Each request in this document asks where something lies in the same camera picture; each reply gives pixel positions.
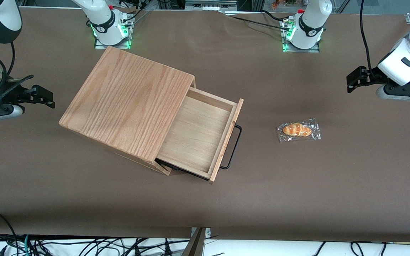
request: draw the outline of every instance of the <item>wrapped bread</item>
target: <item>wrapped bread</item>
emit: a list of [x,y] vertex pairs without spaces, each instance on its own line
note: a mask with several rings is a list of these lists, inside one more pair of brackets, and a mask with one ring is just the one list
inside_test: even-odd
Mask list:
[[312,130],[301,123],[293,123],[284,127],[283,133],[289,136],[306,137],[311,135]]

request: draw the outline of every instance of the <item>open drawer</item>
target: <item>open drawer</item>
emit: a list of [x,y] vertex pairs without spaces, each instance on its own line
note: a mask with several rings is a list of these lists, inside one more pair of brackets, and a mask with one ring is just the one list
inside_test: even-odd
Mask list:
[[156,162],[213,182],[242,104],[190,87]]
[[195,89],[191,74],[108,47],[59,125],[164,175],[184,170],[213,182],[242,103]]

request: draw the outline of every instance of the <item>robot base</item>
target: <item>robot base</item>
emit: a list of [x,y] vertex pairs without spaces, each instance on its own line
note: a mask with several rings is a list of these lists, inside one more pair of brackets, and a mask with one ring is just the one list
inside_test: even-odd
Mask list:
[[[124,38],[123,40],[121,40],[121,42],[119,42],[116,45],[112,45],[112,47],[115,47],[117,49],[130,49],[131,45],[132,45],[132,34],[134,34],[134,23],[135,23],[135,18],[133,18],[133,16],[135,14],[126,14],[127,15],[127,19],[130,19],[129,21],[126,21],[124,23],[124,25],[127,25],[127,28],[122,28],[122,32],[127,34],[127,37]],[[96,37],[96,34],[94,35],[95,37],[95,41],[94,41],[94,48],[95,49],[106,49],[108,45],[104,45],[101,43],[101,41],[98,40],[98,38]]]
[[[280,27],[283,28],[292,28],[292,23],[290,22],[283,22],[280,21],[279,22]],[[312,48],[309,49],[300,49],[295,47],[289,40],[286,39],[287,35],[289,34],[290,31],[285,31],[283,29],[281,29],[281,38],[283,41],[283,52],[312,52],[312,53],[318,53],[319,52],[319,43],[317,42]]]

